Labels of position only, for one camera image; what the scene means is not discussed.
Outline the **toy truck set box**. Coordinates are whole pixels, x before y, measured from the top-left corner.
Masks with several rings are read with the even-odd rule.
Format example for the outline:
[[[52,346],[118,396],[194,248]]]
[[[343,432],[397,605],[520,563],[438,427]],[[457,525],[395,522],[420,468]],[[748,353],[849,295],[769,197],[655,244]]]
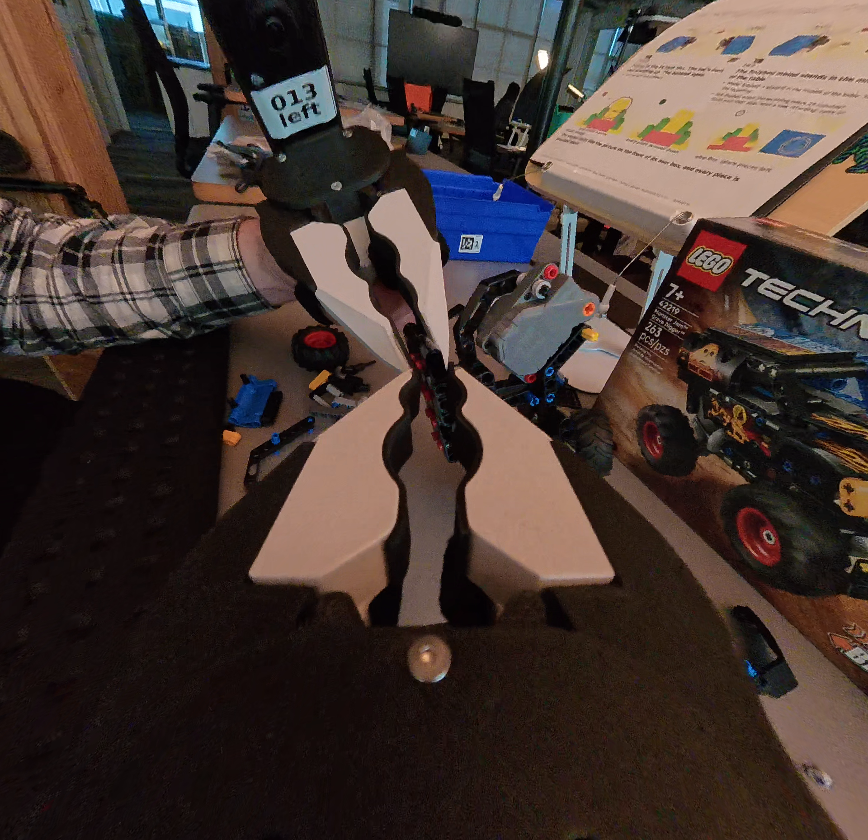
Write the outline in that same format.
[[[864,694],[867,250],[700,219],[598,407],[615,455]]]

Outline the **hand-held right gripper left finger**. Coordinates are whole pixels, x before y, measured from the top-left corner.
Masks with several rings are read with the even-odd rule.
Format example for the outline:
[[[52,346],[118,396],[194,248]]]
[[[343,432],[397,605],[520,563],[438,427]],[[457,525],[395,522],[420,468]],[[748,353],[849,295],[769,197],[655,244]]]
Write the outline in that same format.
[[[408,370],[320,435],[249,570],[253,583],[343,593],[359,610],[400,594],[410,550],[400,472],[415,416]]]

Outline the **black wheel with red hub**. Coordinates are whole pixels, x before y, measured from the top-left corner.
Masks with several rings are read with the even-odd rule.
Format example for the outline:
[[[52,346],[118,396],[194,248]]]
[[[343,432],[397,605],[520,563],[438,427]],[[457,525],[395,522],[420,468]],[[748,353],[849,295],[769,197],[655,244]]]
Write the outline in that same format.
[[[292,358],[298,367],[320,373],[347,365],[350,344],[341,330],[314,325],[298,330],[291,341]]]

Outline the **toy truck chassis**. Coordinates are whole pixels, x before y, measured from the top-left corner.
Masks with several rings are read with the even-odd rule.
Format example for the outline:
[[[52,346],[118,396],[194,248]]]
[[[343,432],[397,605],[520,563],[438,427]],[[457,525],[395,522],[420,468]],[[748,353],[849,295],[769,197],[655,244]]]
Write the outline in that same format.
[[[450,310],[458,366],[561,442],[562,420],[586,410],[561,370],[597,338],[596,307],[557,264],[485,278]]]

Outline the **grey desk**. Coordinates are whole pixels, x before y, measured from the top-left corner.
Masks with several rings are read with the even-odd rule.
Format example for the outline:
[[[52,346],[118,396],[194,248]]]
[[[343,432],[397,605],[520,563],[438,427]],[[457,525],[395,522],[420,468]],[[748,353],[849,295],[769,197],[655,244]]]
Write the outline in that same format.
[[[242,373],[276,380],[284,393],[278,429],[311,408],[306,393],[309,375],[290,355],[292,335],[309,321],[292,303],[244,318],[230,330],[227,393],[235,394]],[[407,626],[443,621],[440,572],[460,482],[458,465],[445,461],[429,430],[425,417],[418,416],[412,425],[415,454],[402,472],[409,484],[411,550],[399,623]],[[797,688],[782,698],[762,698],[765,714],[809,791],[844,836],[866,838],[866,696],[626,467],[617,462],[607,482],[672,546],[721,614],[734,606],[750,607],[769,628],[794,672]],[[825,770],[833,788],[823,790],[806,779],[800,769],[805,762]]]

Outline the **white plastic bag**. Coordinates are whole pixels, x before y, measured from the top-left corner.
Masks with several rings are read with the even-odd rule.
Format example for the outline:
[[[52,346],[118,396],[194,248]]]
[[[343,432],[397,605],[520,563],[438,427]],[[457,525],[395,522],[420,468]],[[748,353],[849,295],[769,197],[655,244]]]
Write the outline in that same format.
[[[368,104],[360,112],[344,122],[346,128],[363,127],[376,134],[385,141],[390,150],[394,150],[393,124],[388,118],[387,112]]]

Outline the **black metal pole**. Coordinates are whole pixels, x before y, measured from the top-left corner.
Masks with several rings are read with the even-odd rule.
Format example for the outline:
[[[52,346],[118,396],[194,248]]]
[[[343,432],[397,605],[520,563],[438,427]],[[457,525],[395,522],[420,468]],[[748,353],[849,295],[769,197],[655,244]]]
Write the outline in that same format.
[[[557,108],[561,80],[567,68],[576,26],[584,0],[563,0],[553,41],[546,77],[537,104],[537,116],[527,144],[527,157],[531,159],[548,138],[548,130]]]

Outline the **person's left hand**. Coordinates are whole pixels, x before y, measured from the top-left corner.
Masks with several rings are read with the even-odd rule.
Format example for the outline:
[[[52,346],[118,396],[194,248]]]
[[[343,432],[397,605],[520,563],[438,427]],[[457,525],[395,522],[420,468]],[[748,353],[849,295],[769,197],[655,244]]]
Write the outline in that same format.
[[[259,220],[245,218],[237,229],[237,244],[247,276],[256,292],[273,307],[296,300],[296,281],[279,266],[262,239]]]

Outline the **black angled beam blue pins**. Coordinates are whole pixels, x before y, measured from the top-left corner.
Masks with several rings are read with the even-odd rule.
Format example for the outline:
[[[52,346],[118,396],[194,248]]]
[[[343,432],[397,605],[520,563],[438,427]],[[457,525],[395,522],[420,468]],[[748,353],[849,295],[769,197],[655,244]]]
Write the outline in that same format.
[[[287,429],[272,433],[265,443],[253,448],[248,455],[245,467],[244,489],[248,490],[258,482],[260,467],[266,458],[279,453],[290,444],[298,441],[303,435],[311,433],[315,428],[315,423],[316,416],[309,414]]]

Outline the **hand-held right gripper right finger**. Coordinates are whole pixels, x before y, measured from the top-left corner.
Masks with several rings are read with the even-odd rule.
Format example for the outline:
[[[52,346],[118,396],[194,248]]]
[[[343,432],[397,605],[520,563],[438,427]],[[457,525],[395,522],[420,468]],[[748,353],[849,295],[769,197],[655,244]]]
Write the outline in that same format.
[[[609,585],[613,566],[552,440],[463,368],[454,379],[469,580],[499,607],[524,592]]]

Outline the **blue body panel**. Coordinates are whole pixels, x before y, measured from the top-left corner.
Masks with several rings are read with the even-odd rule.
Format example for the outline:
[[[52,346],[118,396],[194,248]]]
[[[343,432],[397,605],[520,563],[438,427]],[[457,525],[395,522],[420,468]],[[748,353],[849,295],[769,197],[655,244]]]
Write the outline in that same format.
[[[283,393],[272,379],[261,380],[255,375],[241,374],[237,395],[228,400],[228,429],[260,429],[271,427],[278,417]]]

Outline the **black pin with shaft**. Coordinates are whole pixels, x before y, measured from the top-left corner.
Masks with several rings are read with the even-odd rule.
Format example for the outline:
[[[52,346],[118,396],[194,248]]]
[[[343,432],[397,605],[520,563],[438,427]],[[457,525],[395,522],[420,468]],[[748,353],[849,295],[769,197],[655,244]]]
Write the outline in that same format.
[[[362,372],[376,363],[376,360],[370,360],[335,368],[331,373],[330,384],[344,397],[352,398],[367,394],[371,391],[371,385],[362,378]]]

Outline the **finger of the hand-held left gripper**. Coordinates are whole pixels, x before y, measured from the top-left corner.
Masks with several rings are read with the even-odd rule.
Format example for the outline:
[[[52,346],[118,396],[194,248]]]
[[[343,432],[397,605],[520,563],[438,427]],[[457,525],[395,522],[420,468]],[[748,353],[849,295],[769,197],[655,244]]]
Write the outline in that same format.
[[[371,285],[348,262],[353,241],[344,227],[313,222],[293,231],[292,240],[324,310],[383,362],[407,370],[392,321],[375,305]]]
[[[368,213],[374,237],[396,251],[396,275],[418,324],[448,363],[450,325],[439,242],[429,234],[408,195],[401,189],[383,195]]]

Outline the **black plate with red studs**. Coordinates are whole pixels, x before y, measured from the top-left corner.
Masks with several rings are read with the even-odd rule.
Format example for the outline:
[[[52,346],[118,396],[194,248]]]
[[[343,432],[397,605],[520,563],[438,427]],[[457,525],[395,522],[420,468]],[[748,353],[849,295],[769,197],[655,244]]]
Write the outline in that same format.
[[[467,467],[466,441],[458,423],[458,382],[448,358],[418,322],[406,324],[403,336],[410,363],[420,376],[431,436],[448,462]]]

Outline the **black arch piece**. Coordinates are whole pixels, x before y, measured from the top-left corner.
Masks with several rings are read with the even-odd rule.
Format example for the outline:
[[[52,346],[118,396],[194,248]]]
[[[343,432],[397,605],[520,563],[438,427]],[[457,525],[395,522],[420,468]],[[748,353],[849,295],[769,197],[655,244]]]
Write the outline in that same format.
[[[746,606],[734,606],[728,613],[743,644],[745,670],[758,694],[782,698],[793,692],[797,679],[765,623]]]

